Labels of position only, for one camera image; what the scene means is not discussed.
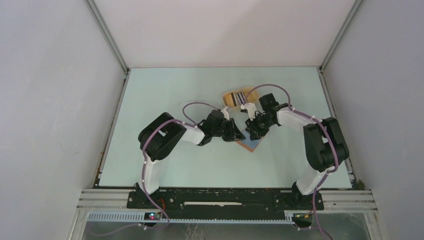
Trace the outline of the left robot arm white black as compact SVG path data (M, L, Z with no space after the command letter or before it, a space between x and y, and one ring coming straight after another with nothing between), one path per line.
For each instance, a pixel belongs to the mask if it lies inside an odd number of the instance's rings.
M138 135L143 155L141 177L138 181L142 192L138 201L145 208L153 208L158 202L155 192L160 187L163 168L162 160L168 157L176 145L183 141L196 146L204 146L212 138L222 138L224 142L237 142L246 137L236 126L226 110L212 110L200 123L187 123L163 112Z

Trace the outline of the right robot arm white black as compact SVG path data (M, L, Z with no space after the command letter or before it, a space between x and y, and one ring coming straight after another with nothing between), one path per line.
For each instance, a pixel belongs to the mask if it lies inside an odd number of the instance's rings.
M312 194L339 165L350 156L339 122L334 117L318 120L296 110L289 103L278 103L269 93L259 98L262 110L252 102L241 105L248 114L246 131L250 140L263 138L272 126L286 126L303 134L305 156L309 166L292 187L291 204L304 209L311 202Z

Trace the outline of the brown leather card holder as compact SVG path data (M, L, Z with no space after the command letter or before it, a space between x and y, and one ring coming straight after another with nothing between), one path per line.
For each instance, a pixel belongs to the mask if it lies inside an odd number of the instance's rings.
M253 153L261 143L262 139L251 140L250 133L246 129L244 129L241 133L243 134L245 139L236 141L236 143L248 150L249 152Z

